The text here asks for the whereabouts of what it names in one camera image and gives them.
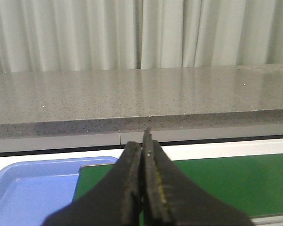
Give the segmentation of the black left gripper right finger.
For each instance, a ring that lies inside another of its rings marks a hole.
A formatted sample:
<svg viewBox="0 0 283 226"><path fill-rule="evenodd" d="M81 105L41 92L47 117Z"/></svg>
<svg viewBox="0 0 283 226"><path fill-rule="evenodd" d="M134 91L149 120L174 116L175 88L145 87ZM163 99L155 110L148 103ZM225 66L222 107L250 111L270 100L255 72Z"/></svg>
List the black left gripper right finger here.
<svg viewBox="0 0 283 226"><path fill-rule="evenodd" d="M142 139L146 226L252 226L242 211L220 201L172 162L151 129Z"/></svg>

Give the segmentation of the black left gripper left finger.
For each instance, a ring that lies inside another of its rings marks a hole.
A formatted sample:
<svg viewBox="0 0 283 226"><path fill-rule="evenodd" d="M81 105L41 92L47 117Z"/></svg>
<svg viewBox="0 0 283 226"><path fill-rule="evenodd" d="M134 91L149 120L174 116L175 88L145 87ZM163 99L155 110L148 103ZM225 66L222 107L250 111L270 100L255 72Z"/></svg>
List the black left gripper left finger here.
<svg viewBox="0 0 283 226"><path fill-rule="evenodd" d="M137 226L142 208L141 146L127 142L120 158L91 190L52 213L44 226Z"/></svg>

